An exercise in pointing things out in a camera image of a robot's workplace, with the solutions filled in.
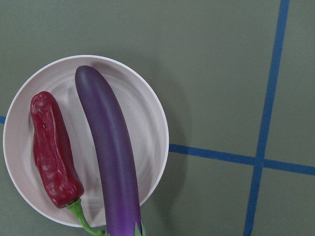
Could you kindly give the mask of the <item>purple eggplant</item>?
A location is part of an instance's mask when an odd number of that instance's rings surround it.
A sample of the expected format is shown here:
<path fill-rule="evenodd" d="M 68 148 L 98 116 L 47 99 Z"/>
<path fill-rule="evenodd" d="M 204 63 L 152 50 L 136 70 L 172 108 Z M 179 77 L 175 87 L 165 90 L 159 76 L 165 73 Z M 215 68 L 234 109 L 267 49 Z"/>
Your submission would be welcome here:
<path fill-rule="evenodd" d="M 77 68 L 75 85 L 94 141 L 107 233 L 144 236 L 133 151 L 119 102 L 106 79 L 91 66 Z"/>

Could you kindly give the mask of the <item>red chili pepper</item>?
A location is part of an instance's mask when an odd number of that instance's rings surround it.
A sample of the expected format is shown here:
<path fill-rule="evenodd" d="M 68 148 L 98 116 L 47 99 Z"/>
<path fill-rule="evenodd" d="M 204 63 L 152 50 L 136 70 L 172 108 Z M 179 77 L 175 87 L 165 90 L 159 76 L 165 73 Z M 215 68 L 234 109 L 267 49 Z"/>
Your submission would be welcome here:
<path fill-rule="evenodd" d="M 71 144 L 63 116 L 54 96 L 42 91 L 31 99 L 34 126 L 33 158 L 46 194 L 57 208 L 66 208 L 93 236 L 105 235 L 86 221 L 81 206 L 84 187 L 74 167 Z"/>

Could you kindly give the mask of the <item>pink plate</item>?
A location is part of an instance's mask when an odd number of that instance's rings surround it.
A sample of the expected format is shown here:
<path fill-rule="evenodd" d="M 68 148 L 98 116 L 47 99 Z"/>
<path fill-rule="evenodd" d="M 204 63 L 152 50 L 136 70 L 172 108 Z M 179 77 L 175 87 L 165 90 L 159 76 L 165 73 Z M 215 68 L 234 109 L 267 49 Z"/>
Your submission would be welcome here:
<path fill-rule="evenodd" d="M 84 186 L 82 207 L 92 227 L 105 225 L 103 193 L 94 142 L 75 86 L 81 65 L 97 69 L 111 86 L 124 114 L 136 167 L 139 202 L 144 203 L 163 174 L 169 149 L 168 125 L 162 105 L 148 83 L 134 70 L 113 59 L 80 55 L 57 60 L 34 73 L 15 95 L 3 131 L 4 159 L 18 192 L 37 212 L 57 223 L 79 227 L 67 209 L 48 198 L 33 159 L 30 103 L 41 91 L 50 92 L 61 109 L 76 172 Z"/>

